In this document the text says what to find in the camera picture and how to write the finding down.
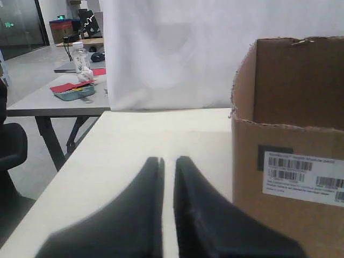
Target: exit sign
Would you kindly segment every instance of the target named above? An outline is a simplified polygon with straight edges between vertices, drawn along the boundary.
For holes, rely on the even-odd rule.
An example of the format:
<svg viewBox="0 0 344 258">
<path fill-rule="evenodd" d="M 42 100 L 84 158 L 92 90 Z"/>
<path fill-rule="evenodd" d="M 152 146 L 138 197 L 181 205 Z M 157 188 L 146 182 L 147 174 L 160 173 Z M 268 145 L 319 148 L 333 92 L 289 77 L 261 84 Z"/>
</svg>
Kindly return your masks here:
<svg viewBox="0 0 344 258">
<path fill-rule="evenodd" d="M 6 27 L 6 28 L 11 28 L 11 27 L 13 27 L 13 26 L 14 26 L 13 23 L 5 23 L 5 27 Z"/>
</svg>

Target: plastic bottle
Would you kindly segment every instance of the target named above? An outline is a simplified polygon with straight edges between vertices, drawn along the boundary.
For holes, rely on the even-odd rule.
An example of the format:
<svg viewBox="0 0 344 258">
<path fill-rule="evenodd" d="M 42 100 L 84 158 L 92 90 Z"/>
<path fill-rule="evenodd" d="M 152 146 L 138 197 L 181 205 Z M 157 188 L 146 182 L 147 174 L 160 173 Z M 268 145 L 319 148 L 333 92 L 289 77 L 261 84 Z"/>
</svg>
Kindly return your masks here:
<svg viewBox="0 0 344 258">
<path fill-rule="evenodd" d="M 83 42 L 73 43 L 72 56 L 79 81 L 84 82 L 92 80 L 93 72 L 90 68 L 90 59 L 88 57 L 88 52 L 84 48 Z"/>
</svg>

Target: white backdrop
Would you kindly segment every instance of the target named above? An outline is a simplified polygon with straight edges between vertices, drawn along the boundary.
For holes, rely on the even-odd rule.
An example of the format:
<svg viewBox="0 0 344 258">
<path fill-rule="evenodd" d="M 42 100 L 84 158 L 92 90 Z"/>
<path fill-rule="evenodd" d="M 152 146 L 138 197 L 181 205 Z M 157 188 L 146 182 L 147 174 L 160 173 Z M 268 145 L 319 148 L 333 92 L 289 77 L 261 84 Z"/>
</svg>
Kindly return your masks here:
<svg viewBox="0 0 344 258">
<path fill-rule="evenodd" d="M 223 108 L 257 38 L 343 35 L 343 0 L 103 0 L 112 110 Z"/>
</svg>

